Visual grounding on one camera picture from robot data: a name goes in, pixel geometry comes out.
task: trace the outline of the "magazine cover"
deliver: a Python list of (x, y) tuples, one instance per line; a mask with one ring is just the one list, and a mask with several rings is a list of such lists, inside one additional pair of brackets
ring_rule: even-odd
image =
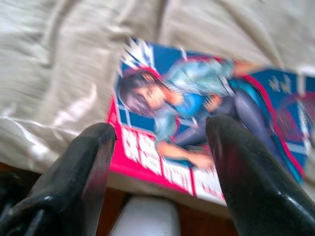
[(111, 170), (224, 204), (205, 135), (206, 118), (220, 114), (301, 182), (314, 111), (314, 78), (130, 39), (108, 116)]

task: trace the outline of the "wooden surface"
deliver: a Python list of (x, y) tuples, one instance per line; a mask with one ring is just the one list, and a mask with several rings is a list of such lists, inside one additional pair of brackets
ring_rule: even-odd
[[(0, 171), (14, 170), (0, 163)], [(127, 193), (107, 188), (103, 208), (98, 224), (97, 236), (108, 236), (117, 218)], [(237, 236), (231, 220), (219, 218), (193, 210), (183, 205), (177, 205), (181, 223), (181, 236)]]

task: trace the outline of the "book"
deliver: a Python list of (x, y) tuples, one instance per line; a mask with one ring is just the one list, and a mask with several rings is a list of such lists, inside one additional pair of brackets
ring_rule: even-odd
[(111, 170), (224, 205), (205, 119), (230, 116), (303, 181), (315, 117), (315, 80), (129, 39), (108, 123), (117, 143)]

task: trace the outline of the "crumpled fabric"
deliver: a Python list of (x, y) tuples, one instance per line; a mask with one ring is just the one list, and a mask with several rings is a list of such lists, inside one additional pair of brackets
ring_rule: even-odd
[(315, 63), (314, 8), (313, 0), (1, 0), (0, 162), (45, 172), (103, 121), (130, 36), (298, 69)]

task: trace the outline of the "anime character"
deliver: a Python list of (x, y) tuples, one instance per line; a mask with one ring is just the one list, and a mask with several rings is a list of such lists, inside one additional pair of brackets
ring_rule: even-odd
[[(154, 71), (140, 68), (118, 82), (118, 95), (129, 111), (154, 118), (157, 151), (167, 160), (211, 168), (211, 156), (196, 146), (206, 142), (206, 117), (224, 114), (241, 122), (284, 164), (257, 103), (243, 89), (224, 84), (224, 78), (255, 68), (231, 60), (189, 60), (174, 65), (163, 81)], [(177, 134), (178, 116), (196, 126)]]

